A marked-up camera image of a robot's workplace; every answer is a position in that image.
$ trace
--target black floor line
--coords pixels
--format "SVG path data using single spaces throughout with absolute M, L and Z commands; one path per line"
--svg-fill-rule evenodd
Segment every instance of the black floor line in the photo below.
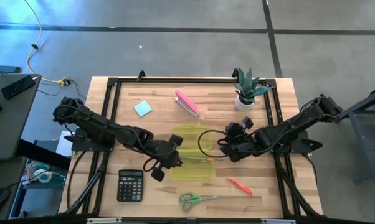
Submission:
M 275 68 L 276 78 L 283 78 L 282 69 L 280 68 L 279 55 L 277 54 L 275 34 L 273 33 L 272 20 L 270 18 L 269 6 L 267 0 L 262 0 L 263 12 L 267 23 L 270 53 L 272 54 L 273 67 Z
M 375 30 L 293 30 L 274 29 L 275 34 L 296 35 L 375 35 Z
M 1 30 L 39 30 L 35 24 L 0 23 Z M 97 26 L 64 26 L 43 25 L 44 31 L 77 31 L 77 32 L 198 32 L 198 33 L 234 33 L 266 34 L 268 29 L 244 28 L 172 28 L 172 27 L 97 27 Z M 273 34 L 296 35 L 375 35 L 375 30 L 296 30 L 273 29 Z
M 39 30 L 37 25 L 0 24 L 1 30 Z M 169 28 L 169 27 L 89 27 L 89 26 L 42 26 L 44 31 L 79 31 L 79 32 L 192 32 L 192 33 L 232 33 L 266 34 L 267 29 L 233 28 Z

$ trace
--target scissors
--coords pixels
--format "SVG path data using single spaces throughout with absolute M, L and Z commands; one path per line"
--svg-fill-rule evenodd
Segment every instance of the scissors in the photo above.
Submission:
M 190 211 L 193 206 L 199 202 L 205 201 L 205 200 L 215 200 L 220 198 L 219 196 L 200 196 L 196 195 L 192 192 L 188 192 L 185 194 L 182 194 L 179 197 L 179 203 L 182 205 L 182 209 L 184 211 Z

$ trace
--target calculator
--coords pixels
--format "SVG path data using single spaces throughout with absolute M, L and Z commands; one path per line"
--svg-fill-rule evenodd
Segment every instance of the calculator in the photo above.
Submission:
M 118 171 L 117 200 L 141 202 L 143 197 L 143 171 L 122 169 Z

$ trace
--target concrete floor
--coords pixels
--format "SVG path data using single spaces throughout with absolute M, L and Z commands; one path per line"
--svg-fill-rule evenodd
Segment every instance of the concrete floor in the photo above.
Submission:
M 45 25 L 103 27 L 199 27 L 266 29 L 261 0 L 106 0 L 35 1 L 31 6 Z M 375 30 L 375 0 L 268 0 L 274 29 Z M 36 24 L 21 0 L 0 0 L 0 23 Z M 37 31 L 0 30 L 0 65 L 27 73 L 29 45 Z M 275 35 L 283 77 L 293 78 L 299 105 L 320 93 L 343 108 L 375 89 L 375 36 Z M 252 67 L 275 77 L 268 34 L 45 31 L 43 48 L 31 62 L 45 77 L 73 78 L 86 95 L 93 75 L 218 76 Z M 55 93 L 56 86 L 40 89 Z M 37 94 L 22 137 L 58 138 L 62 126 L 52 110 L 59 96 Z M 375 222 L 375 180 L 353 184 L 364 171 L 351 125 L 317 124 L 312 139 L 323 142 L 314 153 L 325 215 Z

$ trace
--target wooden table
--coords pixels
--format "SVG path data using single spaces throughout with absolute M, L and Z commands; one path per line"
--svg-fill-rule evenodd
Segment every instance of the wooden table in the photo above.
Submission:
M 86 106 L 98 114 L 102 110 L 107 79 L 108 77 L 92 77 L 87 96 Z M 283 118 L 287 119 L 296 115 L 299 110 L 293 81 L 290 78 L 278 78 L 276 81 Z M 175 90 L 182 90 L 197 104 L 202 111 L 199 118 L 193 117 L 175 102 Z M 113 96 L 114 90 L 110 97 L 108 118 L 110 118 Z M 252 118 L 254 122 L 252 130 L 268 125 L 263 97 L 257 97 L 253 110 L 249 112 L 237 111 L 234 106 L 235 98 L 236 93 L 230 83 L 122 83 L 116 122 L 145 128 L 154 133 L 155 139 L 165 140 L 169 139 L 171 129 L 175 125 L 201 124 L 224 131 L 225 126 L 231 121 L 240 123 L 244 116 Z M 140 118 L 133 107 L 143 100 L 146 100 L 153 110 Z M 220 134 L 212 136 L 214 140 L 212 150 L 217 155 L 222 154 L 216 144 L 216 139 L 220 137 L 222 137 Z M 71 202 L 80 195 L 87 184 L 92 154 L 91 152 L 86 153 L 77 164 L 70 189 Z M 69 172 L 77 156 L 73 157 Z M 108 161 L 100 209 L 101 217 L 283 217 L 275 163 L 271 153 L 260 157 L 250 156 L 237 163 L 231 162 L 229 158 L 215 159 L 216 177 L 208 181 L 172 181 L 168 178 L 166 171 L 164 180 L 157 182 L 150 177 L 150 173 L 145 173 L 143 201 L 140 203 L 117 202 L 118 170 L 141 169 L 147 158 L 146 155 L 129 151 L 118 143 L 115 144 L 114 151 L 110 154 Z M 317 212 L 322 213 L 311 164 L 302 155 L 292 154 L 292 165 L 298 189 L 311 206 Z M 246 195 L 227 181 L 226 177 L 229 176 L 247 186 L 255 197 L 207 201 L 196 205 L 189 213 L 184 213 L 178 205 L 178 197 L 184 192 L 194 192 L 199 195 Z M 287 186 L 286 194 L 289 209 L 293 211 L 291 195 Z M 92 195 L 90 210 L 95 201 L 96 187 Z M 66 209 L 66 196 L 67 187 L 64 189 L 60 212 Z

